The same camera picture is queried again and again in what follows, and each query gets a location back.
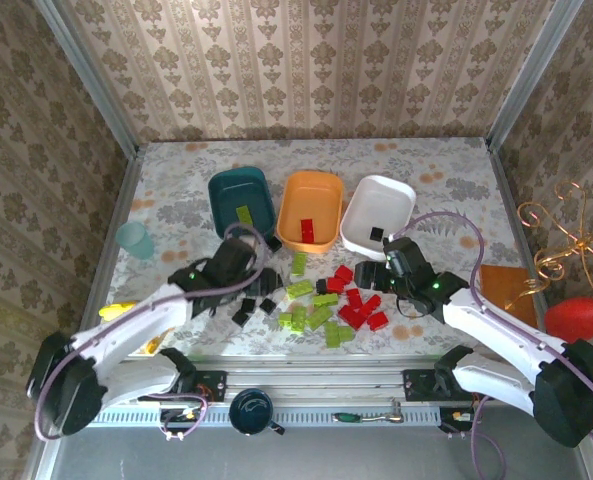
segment gray floor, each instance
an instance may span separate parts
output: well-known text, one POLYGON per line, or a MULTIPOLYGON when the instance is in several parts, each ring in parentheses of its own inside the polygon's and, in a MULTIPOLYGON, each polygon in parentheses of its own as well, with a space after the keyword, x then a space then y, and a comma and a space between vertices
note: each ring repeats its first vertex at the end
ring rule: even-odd
MULTIPOLYGON (((507 479, 582 480, 574 450, 559 446, 534 420, 509 408, 485 412, 481 431, 500 444, 507 479)), ((481 442, 483 470, 497 478, 498 460, 481 442)), ((57 480, 473 480, 469 442, 437 429, 292 428, 284 437, 244 437, 203 428, 183 442, 154 429, 86 429, 64 441, 57 480)))

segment orange bowl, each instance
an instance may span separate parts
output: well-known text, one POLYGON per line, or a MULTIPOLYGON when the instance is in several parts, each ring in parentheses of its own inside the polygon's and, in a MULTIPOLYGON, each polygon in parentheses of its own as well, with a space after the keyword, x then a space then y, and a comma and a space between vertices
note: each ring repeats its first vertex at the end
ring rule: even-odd
POLYGON ((276 233, 292 250, 325 253, 338 238, 343 181, 332 173, 303 171, 287 179, 276 233), (314 243, 303 243, 301 220, 311 219, 314 243))

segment red balloon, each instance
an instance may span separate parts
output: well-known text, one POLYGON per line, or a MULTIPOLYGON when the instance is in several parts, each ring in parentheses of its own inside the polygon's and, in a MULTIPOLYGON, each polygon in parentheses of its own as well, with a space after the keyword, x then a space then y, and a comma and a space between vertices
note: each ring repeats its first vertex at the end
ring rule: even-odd
POLYGON ((545 313, 547 333, 573 343, 579 338, 593 338, 593 298, 565 300, 545 313))

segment clear plastic cup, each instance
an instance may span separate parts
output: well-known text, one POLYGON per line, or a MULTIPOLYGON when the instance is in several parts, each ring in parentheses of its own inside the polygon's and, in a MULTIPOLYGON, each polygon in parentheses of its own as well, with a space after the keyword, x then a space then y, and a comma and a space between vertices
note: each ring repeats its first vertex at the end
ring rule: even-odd
POLYGON ((127 222, 116 232, 116 242, 127 253, 141 260, 147 260, 154 254, 154 242, 140 222, 127 222))

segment floral tablecloth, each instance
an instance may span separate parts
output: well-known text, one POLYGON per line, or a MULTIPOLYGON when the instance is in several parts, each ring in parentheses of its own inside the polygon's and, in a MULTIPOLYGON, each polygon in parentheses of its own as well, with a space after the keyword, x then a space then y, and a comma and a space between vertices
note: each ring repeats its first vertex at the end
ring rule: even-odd
MULTIPOLYGON (((467 215, 485 237, 485 263, 519 266, 509 222, 489 156, 480 138, 396 140, 295 140, 212 143, 161 143, 147 148, 129 220, 145 223, 156 251, 140 261, 121 250, 108 303, 140 300, 189 261, 211 256, 220 239, 214 230, 207 183, 216 173, 254 165, 263 170, 276 212, 287 177, 299 170, 338 175, 345 185, 346 205, 361 178, 384 175, 411 185, 417 193, 414 215, 450 210, 467 215)), ((463 278, 478 253, 471 231, 448 220, 422 225, 411 234, 437 271, 463 278)), ((268 266, 283 276, 292 252, 282 248, 268 266)), ((350 268, 365 258, 343 248, 340 238, 324 255, 308 255, 305 278, 331 276, 341 265, 350 268)), ((362 292, 367 298, 369 292, 362 292)), ((284 290, 274 298, 281 300, 284 290)), ((202 314, 169 334, 164 346, 192 355, 440 355, 457 344, 476 341, 432 317, 408 319, 396 310, 395 297, 385 295, 382 308, 389 325, 375 333, 364 327, 340 349, 325 346, 323 329, 302 335, 278 327, 278 311, 258 311, 243 328, 231 320, 240 302, 202 314)), ((405 302, 404 312, 414 310, 405 302)))

